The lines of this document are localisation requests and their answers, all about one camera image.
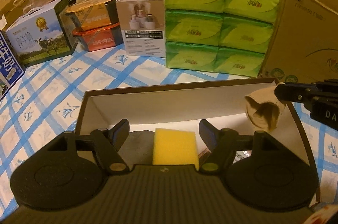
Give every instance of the green logo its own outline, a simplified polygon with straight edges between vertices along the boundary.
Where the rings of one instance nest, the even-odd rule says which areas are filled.
[[[271,76],[277,78],[278,80],[281,80],[284,75],[284,71],[282,71],[280,68],[275,68],[271,71]]]
[[[298,83],[298,78],[295,75],[288,75],[285,77],[285,82]]]

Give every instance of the large cardboard box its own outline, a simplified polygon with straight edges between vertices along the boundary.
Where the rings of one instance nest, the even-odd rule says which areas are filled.
[[[6,31],[26,67],[70,55],[76,47],[75,26],[65,15],[68,0],[55,0],[31,9]]]
[[[283,0],[261,76],[302,83],[338,78],[337,11],[337,0]]]

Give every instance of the open box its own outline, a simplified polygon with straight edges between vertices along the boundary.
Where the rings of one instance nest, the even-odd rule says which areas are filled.
[[[275,85],[275,79],[260,78],[87,91],[75,133],[87,135],[95,129],[112,128],[126,118],[131,132],[156,128],[194,131],[201,153],[206,148],[198,133],[201,119],[207,119],[217,129],[231,128],[239,134],[253,135],[254,128],[245,114],[244,96]],[[287,104],[271,135],[316,169],[308,138],[292,103]],[[93,161],[92,154],[78,153]],[[319,190],[315,200],[320,201]]]

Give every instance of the orange lid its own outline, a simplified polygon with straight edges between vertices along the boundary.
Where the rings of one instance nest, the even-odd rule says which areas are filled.
[[[73,30],[73,36],[75,36],[75,37],[82,37],[82,36],[86,36],[86,35],[92,35],[92,34],[94,34],[97,31],[106,30],[106,29],[112,29],[112,28],[115,28],[115,27],[118,27],[118,26],[120,26],[120,23],[116,23],[116,24],[109,25],[109,26],[99,27],[97,29],[85,30],[85,31],[81,31],[81,30],[79,30],[79,28],[75,28]]]

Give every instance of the cow picture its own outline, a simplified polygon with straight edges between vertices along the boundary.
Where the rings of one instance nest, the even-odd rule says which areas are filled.
[[[41,49],[46,52],[49,56],[50,56],[50,52],[49,51],[55,51],[55,53],[58,51],[57,45],[54,42],[54,39],[47,39],[47,40],[41,40],[41,38],[34,40],[35,42],[37,42],[40,46]]]

